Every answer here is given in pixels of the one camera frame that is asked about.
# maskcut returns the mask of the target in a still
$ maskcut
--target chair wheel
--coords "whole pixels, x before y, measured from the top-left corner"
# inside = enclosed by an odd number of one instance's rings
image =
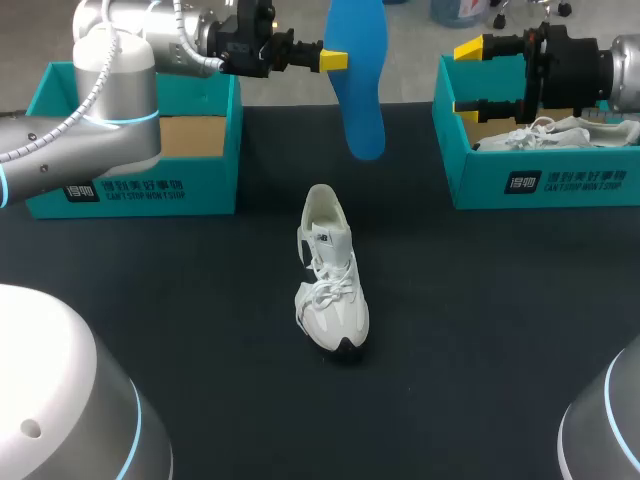
[[[568,3],[561,3],[558,5],[558,14],[561,17],[568,17],[569,15],[571,15],[572,9],[571,9],[571,5]]]
[[[493,28],[496,30],[502,30],[507,25],[506,17],[500,13],[496,15],[496,19],[493,21]]]

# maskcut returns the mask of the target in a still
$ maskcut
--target cardboard box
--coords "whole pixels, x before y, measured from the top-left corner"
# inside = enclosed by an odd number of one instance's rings
[[[524,59],[440,59],[433,120],[449,190],[459,209],[640,205],[640,147],[476,152],[481,138],[518,128],[513,120],[465,123],[455,101],[516,100]],[[571,112],[543,111],[560,119]]]
[[[237,78],[159,74],[157,86],[163,152],[158,164],[32,198],[27,205],[35,218],[234,213],[242,137]],[[77,105],[73,65],[52,63],[27,115],[67,116]]]

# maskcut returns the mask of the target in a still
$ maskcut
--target white shoelace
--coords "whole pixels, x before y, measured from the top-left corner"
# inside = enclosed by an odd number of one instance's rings
[[[323,266],[318,268],[322,262],[313,257],[311,264],[307,267],[313,270],[318,281],[314,283],[302,301],[298,304],[296,312],[296,320],[302,330],[302,316],[305,307],[311,302],[311,306],[316,310],[324,310],[334,301],[340,300],[345,293],[353,293],[353,267],[355,265],[355,257],[351,252],[349,263],[344,267]]]
[[[555,130],[555,127],[549,125],[539,125],[541,120],[546,120],[549,123],[553,123],[554,120],[549,117],[538,117],[536,121],[525,128],[519,128],[509,133],[509,136],[505,140],[505,144],[518,147],[523,150],[526,147],[536,149],[542,145],[542,143],[549,138],[549,134]]]

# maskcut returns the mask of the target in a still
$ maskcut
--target white sneaker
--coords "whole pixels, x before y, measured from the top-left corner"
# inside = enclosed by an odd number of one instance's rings
[[[539,117],[531,125],[495,137],[483,138],[476,145],[478,152],[501,152],[509,150],[545,150],[552,148],[591,147],[590,134],[585,128],[559,131],[556,122],[549,117]]]
[[[320,347],[357,353],[369,333],[351,229],[328,185],[309,190],[298,229],[298,254],[308,281],[296,294],[296,320]]]
[[[530,126],[480,140],[479,152],[507,150],[548,150],[553,148],[626,147],[640,139],[640,122],[595,123],[567,117],[554,122],[540,117]]]

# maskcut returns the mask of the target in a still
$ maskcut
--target blue insole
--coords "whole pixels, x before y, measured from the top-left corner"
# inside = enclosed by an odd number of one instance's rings
[[[361,160],[374,160],[384,152],[378,84],[387,46],[382,0],[332,0],[324,47],[347,52],[349,68],[329,72],[329,79],[340,102],[347,143]]]

